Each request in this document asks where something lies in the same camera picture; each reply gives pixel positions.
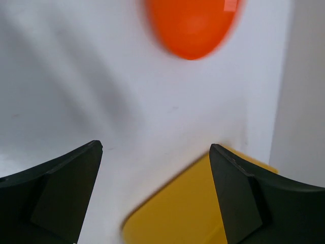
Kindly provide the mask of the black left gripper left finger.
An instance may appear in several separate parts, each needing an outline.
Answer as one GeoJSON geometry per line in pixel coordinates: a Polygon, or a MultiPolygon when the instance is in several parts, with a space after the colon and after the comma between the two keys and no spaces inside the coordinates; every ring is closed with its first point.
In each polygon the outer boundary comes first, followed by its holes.
{"type": "Polygon", "coordinates": [[[1,243],[77,243],[102,154],[93,140],[1,177],[1,243]]]}

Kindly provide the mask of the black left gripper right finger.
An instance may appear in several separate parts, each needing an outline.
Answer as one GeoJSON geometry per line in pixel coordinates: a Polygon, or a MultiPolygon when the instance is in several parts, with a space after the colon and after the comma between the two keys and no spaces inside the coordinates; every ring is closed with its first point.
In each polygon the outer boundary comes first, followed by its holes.
{"type": "Polygon", "coordinates": [[[209,151],[228,243],[324,243],[324,188],[253,164],[219,144],[209,151]]]}

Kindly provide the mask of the orange plate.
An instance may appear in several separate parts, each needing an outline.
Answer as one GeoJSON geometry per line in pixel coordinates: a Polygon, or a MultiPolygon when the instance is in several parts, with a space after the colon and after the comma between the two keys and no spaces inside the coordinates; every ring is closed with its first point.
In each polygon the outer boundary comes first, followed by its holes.
{"type": "Polygon", "coordinates": [[[143,1],[155,39],[169,53],[186,60],[219,48],[235,28],[245,1],[143,1]]]}

